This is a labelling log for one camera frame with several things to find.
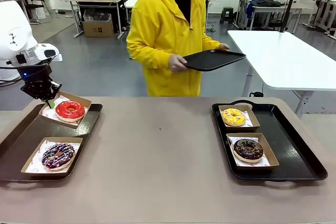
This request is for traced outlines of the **large white table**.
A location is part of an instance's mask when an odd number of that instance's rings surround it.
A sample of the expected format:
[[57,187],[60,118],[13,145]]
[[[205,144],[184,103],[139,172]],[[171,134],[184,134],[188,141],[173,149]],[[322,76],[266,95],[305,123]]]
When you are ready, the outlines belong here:
[[272,89],[302,92],[295,110],[301,118],[315,91],[336,91],[336,61],[295,35],[253,30],[230,30],[228,35],[249,63],[243,97],[257,73]]

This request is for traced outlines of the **chocolate donut colourful sprinkles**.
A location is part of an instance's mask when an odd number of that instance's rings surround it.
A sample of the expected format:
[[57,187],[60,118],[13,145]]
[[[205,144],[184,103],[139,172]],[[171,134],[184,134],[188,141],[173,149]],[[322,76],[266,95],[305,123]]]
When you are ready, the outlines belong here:
[[233,144],[233,153],[243,162],[258,163],[264,155],[264,149],[258,142],[244,138]]

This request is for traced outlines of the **dark green stool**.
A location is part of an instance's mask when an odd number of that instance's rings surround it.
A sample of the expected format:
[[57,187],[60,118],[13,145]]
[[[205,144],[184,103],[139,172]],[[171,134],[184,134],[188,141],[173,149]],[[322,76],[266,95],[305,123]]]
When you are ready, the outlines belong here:
[[219,23],[223,24],[224,22],[228,22],[232,24],[234,19],[233,15],[234,9],[232,7],[223,7]]

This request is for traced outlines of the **grey desk with clothes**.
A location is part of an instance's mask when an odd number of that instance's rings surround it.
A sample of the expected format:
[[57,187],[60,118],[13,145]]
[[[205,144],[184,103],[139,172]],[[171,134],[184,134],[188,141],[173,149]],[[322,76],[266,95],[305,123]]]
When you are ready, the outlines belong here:
[[[279,7],[253,6],[251,18],[247,16],[248,5],[251,0],[239,0],[233,24],[240,30],[280,30],[285,21],[288,5]],[[284,30],[295,34],[303,14],[313,8],[305,4],[294,2],[289,11],[289,17]]]

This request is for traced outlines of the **dark clothes pile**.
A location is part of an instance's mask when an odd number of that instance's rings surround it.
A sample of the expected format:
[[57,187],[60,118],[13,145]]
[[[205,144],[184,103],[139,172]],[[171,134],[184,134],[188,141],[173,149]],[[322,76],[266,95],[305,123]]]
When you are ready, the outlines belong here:
[[281,3],[275,0],[251,0],[248,7],[280,7]]

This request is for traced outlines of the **black office chair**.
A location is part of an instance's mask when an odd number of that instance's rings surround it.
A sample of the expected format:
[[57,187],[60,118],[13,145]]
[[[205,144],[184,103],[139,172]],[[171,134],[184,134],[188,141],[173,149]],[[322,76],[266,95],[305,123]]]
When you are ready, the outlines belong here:
[[43,24],[52,21],[54,18],[46,5],[45,0],[30,0],[26,8],[32,15],[32,22]]

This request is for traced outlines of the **person's right hand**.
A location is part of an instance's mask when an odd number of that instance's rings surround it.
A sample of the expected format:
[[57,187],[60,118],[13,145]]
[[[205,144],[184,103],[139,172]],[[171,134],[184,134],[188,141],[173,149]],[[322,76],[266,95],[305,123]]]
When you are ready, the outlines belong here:
[[187,67],[185,66],[186,63],[187,61],[180,55],[172,54],[169,57],[169,69],[173,73],[179,73],[187,70]]

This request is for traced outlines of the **chocolate donut white pink sprinkles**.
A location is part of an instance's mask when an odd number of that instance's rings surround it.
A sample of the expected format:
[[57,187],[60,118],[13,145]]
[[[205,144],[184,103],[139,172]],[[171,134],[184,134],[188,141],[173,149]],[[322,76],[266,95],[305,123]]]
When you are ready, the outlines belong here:
[[70,164],[75,153],[71,144],[57,143],[43,153],[41,163],[47,170],[61,170]]

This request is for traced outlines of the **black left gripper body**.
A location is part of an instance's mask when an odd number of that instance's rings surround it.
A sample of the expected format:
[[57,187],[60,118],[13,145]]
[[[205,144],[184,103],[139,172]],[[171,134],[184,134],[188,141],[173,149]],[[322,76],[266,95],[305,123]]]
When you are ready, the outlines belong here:
[[40,64],[17,69],[24,84],[50,84],[51,68],[49,64]]

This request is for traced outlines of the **black stand pole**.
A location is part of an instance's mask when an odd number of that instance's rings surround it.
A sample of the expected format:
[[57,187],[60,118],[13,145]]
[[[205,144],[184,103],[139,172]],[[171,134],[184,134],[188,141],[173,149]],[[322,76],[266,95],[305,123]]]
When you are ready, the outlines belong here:
[[284,12],[284,16],[283,16],[283,19],[282,19],[282,25],[281,25],[280,30],[279,30],[280,33],[283,33],[285,31],[285,28],[287,26],[287,22],[288,22],[288,19],[289,19],[290,9],[291,9],[292,4],[293,4],[293,0],[289,0],[289,2],[287,3],[287,6],[286,6],[286,9],[285,9],[285,12]]

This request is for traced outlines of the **brown cardboard shipping box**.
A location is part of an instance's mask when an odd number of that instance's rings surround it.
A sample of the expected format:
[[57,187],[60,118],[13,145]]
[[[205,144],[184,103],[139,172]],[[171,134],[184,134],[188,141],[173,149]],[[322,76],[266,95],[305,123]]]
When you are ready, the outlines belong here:
[[100,20],[88,20],[82,23],[86,37],[112,37],[114,35],[113,21],[110,14]]

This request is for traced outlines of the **yellow sprinkled donut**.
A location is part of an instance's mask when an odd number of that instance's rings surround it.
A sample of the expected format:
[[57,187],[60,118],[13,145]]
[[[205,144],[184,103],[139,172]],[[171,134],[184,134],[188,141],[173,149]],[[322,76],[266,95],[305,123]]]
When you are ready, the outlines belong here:
[[229,126],[242,126],[246,123],[246,116],[244,112],[229,108],[222,112],[224,123]]

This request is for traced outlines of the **black serving tray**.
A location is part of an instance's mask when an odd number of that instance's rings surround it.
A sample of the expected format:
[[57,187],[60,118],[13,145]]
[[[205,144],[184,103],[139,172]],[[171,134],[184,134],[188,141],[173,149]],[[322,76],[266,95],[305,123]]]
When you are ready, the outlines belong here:
[[185,56],[185,66],[189,69],[208,72],[243,60],[245,54],[225,50],[206,50]]

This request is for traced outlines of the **person in yellow hoodie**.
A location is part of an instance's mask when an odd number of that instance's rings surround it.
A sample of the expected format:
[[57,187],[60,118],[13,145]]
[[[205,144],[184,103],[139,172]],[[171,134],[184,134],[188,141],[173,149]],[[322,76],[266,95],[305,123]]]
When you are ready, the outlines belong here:
[[217,49],[220,42],[205,33],[205,0],[138,0],[132,9],[127,49],[142,65],[148,95],[197,97],[202,74],[169,69],[172,54],[185,57]]

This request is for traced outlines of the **red glazed donut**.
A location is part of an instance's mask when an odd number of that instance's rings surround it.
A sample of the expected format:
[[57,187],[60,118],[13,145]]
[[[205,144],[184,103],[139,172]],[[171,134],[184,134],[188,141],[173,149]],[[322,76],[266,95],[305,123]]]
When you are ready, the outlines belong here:
[[64,101],[55,108],[56,115],[65,122],[77,122],[85,116],[85,107],[77,101]]

